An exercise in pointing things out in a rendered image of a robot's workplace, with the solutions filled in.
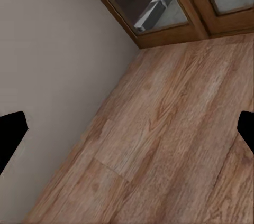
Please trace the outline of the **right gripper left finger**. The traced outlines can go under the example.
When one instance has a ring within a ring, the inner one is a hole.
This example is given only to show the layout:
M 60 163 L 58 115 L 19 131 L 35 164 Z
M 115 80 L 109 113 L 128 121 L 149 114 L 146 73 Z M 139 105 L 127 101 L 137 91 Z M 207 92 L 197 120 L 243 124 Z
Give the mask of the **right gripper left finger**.
M 24 112 L 0 117 L 0 175 L 27 131 Z

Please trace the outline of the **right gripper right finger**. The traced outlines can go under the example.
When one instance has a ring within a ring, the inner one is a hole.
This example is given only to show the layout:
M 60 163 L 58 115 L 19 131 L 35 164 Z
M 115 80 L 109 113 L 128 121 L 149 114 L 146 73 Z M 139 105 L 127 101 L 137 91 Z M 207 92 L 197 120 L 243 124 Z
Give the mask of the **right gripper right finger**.
M 242 111 L 238 120 L 237 130 L 254 153 L 254 113 Z

